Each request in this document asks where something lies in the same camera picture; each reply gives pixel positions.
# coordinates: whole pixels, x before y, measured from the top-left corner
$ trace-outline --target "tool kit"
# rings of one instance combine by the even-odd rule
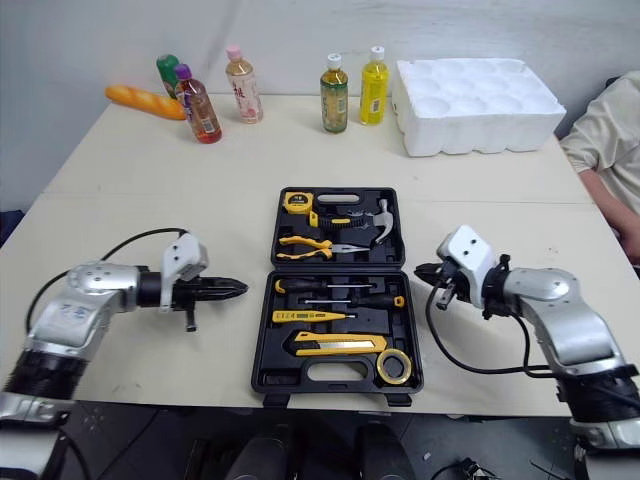
[[[345,392],[410,406],[423,376],[395,191],[285,188],[278,202],[253,389],[269,407]]]

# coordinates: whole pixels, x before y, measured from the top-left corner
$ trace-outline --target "table surface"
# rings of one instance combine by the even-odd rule
[[[608,321],[627,360],[640,363],[640,283],[570,165],[551,138],[540,150],[409,158],[393,113],[382,125],[351,121],[340,135],[320,125],[318,97],[266,96],[265,118],[244,125],[231,96],[216,96],[218,144],[194,141],[183,122],[112,105],[0,249],[0,377],[13,367],[23,319],[51,276],[143,230],[181,226],[209,250],[206,275],[249,285],[245,295],[199,304],[196,334],[183,314],[140,309],[113,318],[77,398],[114,402],[257,407],[250,378],[280,189],[389,186],[398,193],[423,369],[424,389],[400,411],[478,415],[568,415],[552,380],[481,376],[450,364],[425,325],[429,287],[413,275],[462,223],[522,267],[563,268]],[[113,261],[159,268],[172,236],[131,244]],[[46,298],[56,291],[52,288]],[[455,355],[486,368],[519,364],[515,322],[482,320],[454,302],[437,312]],[[534,362],[544,361],[534,348]],[[381,395],[294,395],[293,408],[389,410]]]

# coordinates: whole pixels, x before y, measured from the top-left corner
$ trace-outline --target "styrofoam tray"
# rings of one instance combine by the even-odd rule
[[[399,60],[391,90],[410,156],[536,150],[566,110],[521,60]]]

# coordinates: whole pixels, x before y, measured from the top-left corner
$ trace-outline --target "black tool case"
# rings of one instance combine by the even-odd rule
[[[283,206],[287,192],[313,194],[313,211],[326,217],[345,217],[362,212],[377,214],[379,201],[387,201],[393,215],[393,228],[379,244],[374,240],[383,227],[323,230],[309,224],[309,216],[290,214]],[[329,198],[332,202],[320,200]],[[300,260],[277,257],[277,253],[301,254],[313,248],[306,245],[281,246],[279,239],[299,235],[317,241],[330,240],[334,244],[351,244],[370,247],[370,251],[336,253],[331,259],[322,255]],[[390,407],[411,405],[412,393],[422,389],[423,375],[415,318],[411,302],[409,279],[400,270],[405,261],[404,244],[400,229],[400,215],[396,193],[391,188],[285,188],[278,200],[278,214],[273,237],[271,261],[276,270],[267,278],[262,307],[260,333],[254,359],[251,385],[264,393],[264,406],[286,407],[291,394],[296,393],[378,393],[384,394]],[[329,288],[322,292],[277,293],[276,282],[287,278],[322,280],[330,284],[372,284],[371,288]],[[387,293],[401,295],[406,300],[404,308],[390,310],[353,307],[348,304],[305,304],[305,299],[341,300]],[[320,310],[356,314],[356,318],[310,323],[273,323],[274,310]],[[290,342],[296,332],[356,333],[382,335],[387,348],[403,351],[411,361],[411,375],[401,385],[386,383],[378,374],[378,353],[352,355],[325,355],[300,357],[291,352]],[[319,363],[341,363],[354,367],[362,374],[358,380],[313,380],[309,370]],[[400,368],[400,363],[389,368]]]

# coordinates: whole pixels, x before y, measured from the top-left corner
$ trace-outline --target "yellow bottle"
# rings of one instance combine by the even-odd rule
[[[360,122],[364,125],[377,125],[384,117],[389,84],[389,69],[383,62],[384,48],[371,47],[370,60],[362,69]]]

